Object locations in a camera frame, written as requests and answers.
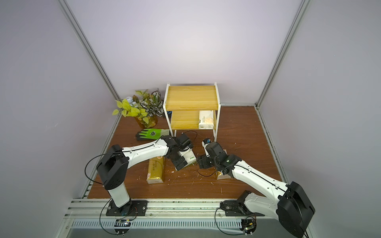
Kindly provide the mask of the white tissue pack green edge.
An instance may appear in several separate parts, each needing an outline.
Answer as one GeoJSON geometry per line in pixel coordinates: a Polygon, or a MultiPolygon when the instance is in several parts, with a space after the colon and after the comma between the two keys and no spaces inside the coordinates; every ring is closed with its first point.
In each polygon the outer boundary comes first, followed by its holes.
{"type": "Polygon", "coordinates": [[[185,159],[184,168],[196,162],[196,156],[192,149],[188,149],[187,151],[180,152],[180,155],[184,157],[185,159]]]}

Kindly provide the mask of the gold tissue pack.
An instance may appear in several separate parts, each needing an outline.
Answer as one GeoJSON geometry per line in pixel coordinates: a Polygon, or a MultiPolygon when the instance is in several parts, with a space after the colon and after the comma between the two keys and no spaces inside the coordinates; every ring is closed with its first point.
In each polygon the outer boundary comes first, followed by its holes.
{"type": "Polygon", "coordinates": [[[215,157],[215,163],[216,163],[216,179],[217,180],[221,180],[221,179],[230,179],[231,177],[227,174],[227,171],[226,170],[222,170],[223,168],[226,167],[225,164],[223,164],[225,161],[227,161],[227,158],[228,158],[228,154],[227,154],[227,150],[226,149],[223,149],[223,153],[219,153],[219,155],[217,155],[215,157]]]}
{"type": "Polygon", "coordinates": [[[164,168],[165,168],[165,158],[163,156],[158,156],[149,160],[148,172],[147,172],[147,183],[157,184],[164,182],[164,168]]]}

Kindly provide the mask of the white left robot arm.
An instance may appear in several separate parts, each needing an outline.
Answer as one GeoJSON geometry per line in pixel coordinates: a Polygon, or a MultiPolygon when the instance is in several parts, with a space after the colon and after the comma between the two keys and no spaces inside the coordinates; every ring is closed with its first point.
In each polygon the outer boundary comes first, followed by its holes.
{"type": "Polygon", "coordinates": [[[127,170],[132,166],[155,157],[170,159],[176,170],[181,170],[194,162],[193,144],[187,135],[170,135],[135,147],[112,146],[98,162],[96,169],[103,187],[112,198],[111,207],[122,213],[131,210],[132,201],[124,184],[127,170]]]}

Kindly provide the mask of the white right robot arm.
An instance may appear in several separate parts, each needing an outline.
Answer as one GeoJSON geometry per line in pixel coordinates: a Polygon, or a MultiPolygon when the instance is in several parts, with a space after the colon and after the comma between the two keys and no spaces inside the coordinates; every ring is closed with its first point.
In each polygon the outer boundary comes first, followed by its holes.
{"type": "Polygon", "coordinates": [[[280,222],[282,227],[297,238],[308,236],[307,228],[316,210],[304,189],[296,182],[285,183],[254,169],[240,157],[228,155],[217,142],[202,142],[205,155],[200,156],[201,169],[214,167],[224,175],[240,180],[261,193],[243,197],[244,209],[261,213],[280,222]]]}

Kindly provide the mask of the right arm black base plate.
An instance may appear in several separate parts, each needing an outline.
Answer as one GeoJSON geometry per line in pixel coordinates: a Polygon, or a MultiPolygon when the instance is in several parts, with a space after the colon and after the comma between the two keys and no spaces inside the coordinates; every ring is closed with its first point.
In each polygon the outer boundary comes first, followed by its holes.
{"type": "Polygon", "coordinates": [[[225,212],[228,217],[233,216],[260,216],[264,217],[264,214],[254,213],[248,210],[248,208],[237,200],[224,200],[220,202],[220,209],[225,212]]]}

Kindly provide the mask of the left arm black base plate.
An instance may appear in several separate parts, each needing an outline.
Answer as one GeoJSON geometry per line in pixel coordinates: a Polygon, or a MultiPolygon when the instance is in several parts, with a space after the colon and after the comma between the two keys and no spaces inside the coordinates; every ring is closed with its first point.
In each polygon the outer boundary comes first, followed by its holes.
{"type": "Polygon", "coordinates": [[[112,200],[106,206],[106,216],[145,216],[147,204],[147,200],[131,200],[122,207],[117,207],[112,200]]]}

